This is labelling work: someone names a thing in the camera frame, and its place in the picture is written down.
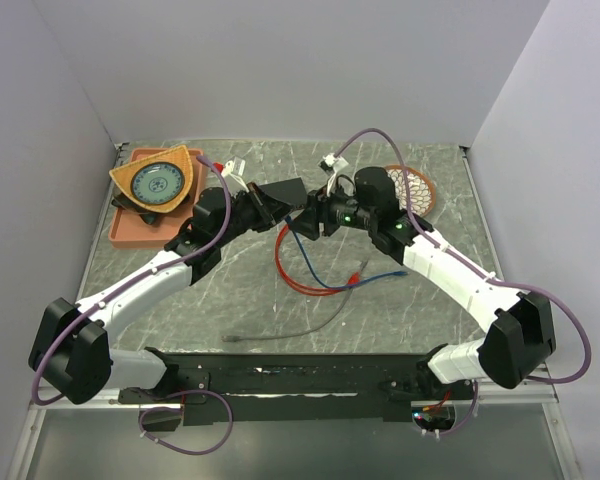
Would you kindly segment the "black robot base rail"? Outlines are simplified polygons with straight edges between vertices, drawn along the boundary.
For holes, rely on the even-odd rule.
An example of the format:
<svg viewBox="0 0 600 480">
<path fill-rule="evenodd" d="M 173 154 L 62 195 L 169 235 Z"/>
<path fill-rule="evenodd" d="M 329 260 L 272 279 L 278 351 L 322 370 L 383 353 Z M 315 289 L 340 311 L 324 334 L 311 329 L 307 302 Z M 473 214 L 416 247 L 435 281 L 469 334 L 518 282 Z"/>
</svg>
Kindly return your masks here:
<svg viewBox="0 0 600 480">
<path fill-rule="evenodd" d="M 126 388 L 122 404 L 183 410 L 186 426 L 235 421 L 380 418 L 409 422 L 415 402 L 469 400 L 467 380 L 441 383 L 419 354 L 163 353 L 165 379 Z"/>
</svg>

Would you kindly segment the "dark dish under basket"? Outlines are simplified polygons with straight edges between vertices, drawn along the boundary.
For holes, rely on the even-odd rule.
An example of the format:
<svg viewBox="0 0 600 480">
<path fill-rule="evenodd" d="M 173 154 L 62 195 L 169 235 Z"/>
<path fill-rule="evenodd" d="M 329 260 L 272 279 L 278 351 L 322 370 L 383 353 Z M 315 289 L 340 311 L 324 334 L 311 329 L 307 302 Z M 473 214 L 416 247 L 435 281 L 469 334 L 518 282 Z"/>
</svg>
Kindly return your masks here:
<svg viewBox="0 0 600 480">
<path fill-rule="evenodd" d="M 146 225 L 150 226 L 156 225 L 160 217 L 158 213 L 149 211 L 137 205 L 117 186 L 113 187 L 111 205 L 137 215 Z"/>
</svg>

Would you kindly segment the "blue patterned round plate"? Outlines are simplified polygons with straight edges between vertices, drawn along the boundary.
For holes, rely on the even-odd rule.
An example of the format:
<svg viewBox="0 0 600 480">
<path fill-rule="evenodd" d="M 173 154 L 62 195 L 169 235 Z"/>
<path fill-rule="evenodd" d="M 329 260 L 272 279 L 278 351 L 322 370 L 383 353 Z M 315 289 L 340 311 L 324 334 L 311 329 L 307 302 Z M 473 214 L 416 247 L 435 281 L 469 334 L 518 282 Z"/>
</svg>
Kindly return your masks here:
<svg viewBox="0 0 600 480">
<path fill-rule="evenodd" d="M 131 181 L 133 197 L 148 205 L 163 205 L 175 199 L 184 187 L 182 170 L 167 162 L 142 167 Z"/>
</svg>

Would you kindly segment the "woven triangular basket plate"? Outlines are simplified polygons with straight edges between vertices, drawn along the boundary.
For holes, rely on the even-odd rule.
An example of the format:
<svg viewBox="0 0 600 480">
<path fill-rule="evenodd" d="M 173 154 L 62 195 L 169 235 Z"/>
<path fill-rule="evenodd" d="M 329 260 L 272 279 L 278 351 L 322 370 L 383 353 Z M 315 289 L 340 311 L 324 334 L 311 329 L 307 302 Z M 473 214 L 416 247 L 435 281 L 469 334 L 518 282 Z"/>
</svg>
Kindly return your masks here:
<svg viewBox="0 0 600 480">
<path fill-rule="evenodd" d="M 195 177 L 185 145 L 131 161 L 110 170 L 109 176 L 135 205 L 158 214 L 175 210 L 190 193 Z"/>
</svg>

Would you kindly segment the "floral patterned plate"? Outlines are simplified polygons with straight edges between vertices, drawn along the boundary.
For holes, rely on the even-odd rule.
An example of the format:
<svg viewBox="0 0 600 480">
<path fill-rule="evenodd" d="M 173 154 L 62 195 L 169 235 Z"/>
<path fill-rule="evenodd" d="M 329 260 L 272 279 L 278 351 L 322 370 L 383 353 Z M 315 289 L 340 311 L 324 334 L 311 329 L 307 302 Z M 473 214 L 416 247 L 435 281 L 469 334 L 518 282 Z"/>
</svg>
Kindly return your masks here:
<svg viewBox="0 0 600 480">
<path fill-rule="evenodd" d="M 406 193 L 409 193 L 411 210 L 414 214 L 425 217 L 433 210 L 436 202 L 436 190 L 428 177 L 420 171 L 408 167 L 406 169 L 408 184 L 405 184 L 403 169 L 400 165 L 387 165 L 384 169 L 394 182 L 395 194 L 403 209 L 407 207 Z"/>
</svg>

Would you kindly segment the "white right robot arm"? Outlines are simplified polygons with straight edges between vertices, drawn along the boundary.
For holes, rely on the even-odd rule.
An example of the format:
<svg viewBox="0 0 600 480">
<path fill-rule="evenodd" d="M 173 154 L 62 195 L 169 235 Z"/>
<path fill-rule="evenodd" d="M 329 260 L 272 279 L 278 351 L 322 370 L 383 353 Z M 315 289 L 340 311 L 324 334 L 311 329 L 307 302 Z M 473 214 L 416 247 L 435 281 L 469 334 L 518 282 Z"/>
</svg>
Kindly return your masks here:
<svg viewBox="0 0 600 480">
<path fill-rule="evenodd" d="M 402 208 L 384 168 L 363 168 L 353 183 L 352 194 L 335 183 L 310 192 L 290 229 L 311 240 L 341 227 L 366 231 L 381 253 L 436 285 L 485 334 L 480 340 L 434 348 L 417 374 L 419 391 L 436 399 L 460 380 L 488 378 L 514 389 L 529 378 L 555 350 L 549 300 L 527 288 L 501 285 L 430 223 Z"/>
</svg>

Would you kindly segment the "black network switch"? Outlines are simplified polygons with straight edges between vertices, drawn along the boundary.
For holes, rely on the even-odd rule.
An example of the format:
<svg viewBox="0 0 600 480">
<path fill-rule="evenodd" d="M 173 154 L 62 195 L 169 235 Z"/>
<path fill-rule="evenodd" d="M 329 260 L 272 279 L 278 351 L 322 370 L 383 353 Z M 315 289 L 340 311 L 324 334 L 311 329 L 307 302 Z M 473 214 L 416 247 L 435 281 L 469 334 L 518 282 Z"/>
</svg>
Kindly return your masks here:
<svg viewBox="0 0 600 480">
<path fill-rule="evenodd" d="M 264 205 L 276 220 L 301 210 L 307 203 L 307 190 L 301 178 L 277 181 L 259 186 Z"/>
</svg>

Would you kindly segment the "pink plastic tray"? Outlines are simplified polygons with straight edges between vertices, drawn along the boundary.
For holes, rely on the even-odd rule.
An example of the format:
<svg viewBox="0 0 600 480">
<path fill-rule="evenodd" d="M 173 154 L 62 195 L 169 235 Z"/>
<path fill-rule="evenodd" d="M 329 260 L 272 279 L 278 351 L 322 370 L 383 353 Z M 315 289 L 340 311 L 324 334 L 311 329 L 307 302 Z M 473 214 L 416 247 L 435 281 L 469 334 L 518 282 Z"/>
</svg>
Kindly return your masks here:
<svg viewBox="0 0 600 480">
<path fill-rule="evenodd" d="M 160 248 L 175 236 L 205 186 L 208 168 L 198 161 L 201 154 L 183 144 L 137 148 L 127 163 L 109 171 L 114 247 Z"/>
</svg>

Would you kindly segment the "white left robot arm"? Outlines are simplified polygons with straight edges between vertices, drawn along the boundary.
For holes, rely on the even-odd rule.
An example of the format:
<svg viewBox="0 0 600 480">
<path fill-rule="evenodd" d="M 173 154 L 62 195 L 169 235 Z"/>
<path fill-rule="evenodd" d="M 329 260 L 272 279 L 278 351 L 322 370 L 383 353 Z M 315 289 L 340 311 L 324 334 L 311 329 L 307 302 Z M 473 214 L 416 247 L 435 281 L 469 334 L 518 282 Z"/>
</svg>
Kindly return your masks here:
<svg viewBox="0 0 600 480">
<path fill-rule="evenodd" d="M 139 388 L 154 401 L 170 400 L 178 377 L 164 354 L 116 350 L 112 343 L 147 310 L 206 276 L 223 246 L 249 230 L 271 229 L 305 201 L 299 178 L 249 183 L 235 194 L 205 189 L 191 217 L 146 265 L 76 303 L 59 298 L 47 306 L 29 356 L 34 380 L 46 380 L 76 405 L 106 388 Z"/>
</svg>

